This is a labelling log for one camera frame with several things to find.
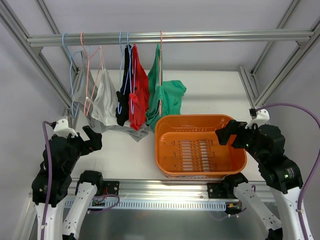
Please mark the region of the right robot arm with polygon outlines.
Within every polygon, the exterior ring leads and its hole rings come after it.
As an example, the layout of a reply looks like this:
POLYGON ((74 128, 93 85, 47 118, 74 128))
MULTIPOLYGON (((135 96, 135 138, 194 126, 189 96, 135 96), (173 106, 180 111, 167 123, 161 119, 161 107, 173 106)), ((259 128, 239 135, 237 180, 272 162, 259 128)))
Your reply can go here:
POLYGON ((226 176, 218 189, 228 198, 237 198, 259 224, 268 240, 310 240, 306 214, 303 212, 303 179, 298 165, 284 154, 285 137, 277 126, 264 124, 246 127, 246 122, 230 120, 217 129, 221 146, 235 136, 231 147, 244 149, 258 163, 258 171, 269 186, 278 207, 279 217, 256 196, 242 173, 226 176))

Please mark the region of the green tank top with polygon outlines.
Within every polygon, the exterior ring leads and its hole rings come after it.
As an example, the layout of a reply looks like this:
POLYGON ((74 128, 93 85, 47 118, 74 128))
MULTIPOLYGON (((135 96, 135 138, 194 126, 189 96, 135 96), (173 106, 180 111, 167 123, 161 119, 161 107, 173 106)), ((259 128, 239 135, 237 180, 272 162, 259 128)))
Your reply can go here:
POLYGON ((162 116, 159 116, 159 99, 161 95, 159 86, 159 53, 160 44, 157 44, 154 62, 147 74, 150 96, 146 112, 146 123, 153 132, 160 118, 181 113, 182 97, 187 91, 187 88, 180 80, 162 80, 162 116))

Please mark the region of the pink wire hanger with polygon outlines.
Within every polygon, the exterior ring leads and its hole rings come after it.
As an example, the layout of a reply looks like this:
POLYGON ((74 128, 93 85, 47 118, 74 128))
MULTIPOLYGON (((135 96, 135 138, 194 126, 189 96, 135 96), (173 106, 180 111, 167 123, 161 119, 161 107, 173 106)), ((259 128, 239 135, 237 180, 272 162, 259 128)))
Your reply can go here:
MULTIPOLYGON (((159 57, 158 57, 158 65, 159 65, 159 87, 160 87, 160 93, 162 90, 162 45, 163 45, 163 31, 160 31, 160 47, 159 47, 159 57)), ((162 93, 159 97, 159 116, 162 116, 162 93)))

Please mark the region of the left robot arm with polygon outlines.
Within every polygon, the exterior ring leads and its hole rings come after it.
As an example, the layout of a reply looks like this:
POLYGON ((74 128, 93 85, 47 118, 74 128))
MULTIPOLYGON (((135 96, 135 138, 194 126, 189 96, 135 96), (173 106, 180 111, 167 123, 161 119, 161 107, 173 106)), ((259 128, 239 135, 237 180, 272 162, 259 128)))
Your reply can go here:
POLYGON ((102 173, 85 170, 77 182, 71 209, 63 217, 71 173, 77 161, 103 146, 101 133, 94 132, 88 125, 82 129, 88 140, 83 140, 78 133, 45 138, 43 162, 31 185, 39 240, 77 240, 90 202, 104 191, 102 173))

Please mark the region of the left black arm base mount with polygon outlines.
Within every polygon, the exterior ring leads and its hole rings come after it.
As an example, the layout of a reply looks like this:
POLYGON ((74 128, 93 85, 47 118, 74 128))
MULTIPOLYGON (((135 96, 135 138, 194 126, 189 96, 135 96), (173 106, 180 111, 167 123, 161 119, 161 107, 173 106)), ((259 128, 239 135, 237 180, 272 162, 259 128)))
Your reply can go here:
POLYGON ((97 193, 95 196, 102 195, 118 195, 120 189, 120 182, 115 180, 103 180, 103 182, 97 187, 97 193))

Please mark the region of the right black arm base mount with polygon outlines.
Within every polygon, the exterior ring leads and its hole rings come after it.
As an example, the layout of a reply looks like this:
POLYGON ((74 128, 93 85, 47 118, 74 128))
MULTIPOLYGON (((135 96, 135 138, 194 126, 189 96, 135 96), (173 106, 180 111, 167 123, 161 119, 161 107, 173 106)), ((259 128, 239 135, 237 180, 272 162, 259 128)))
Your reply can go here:
POLYGON ((208 182, 207 195, 209 199, 226 199, 228 198, 227 192, 220 182, 208 182))

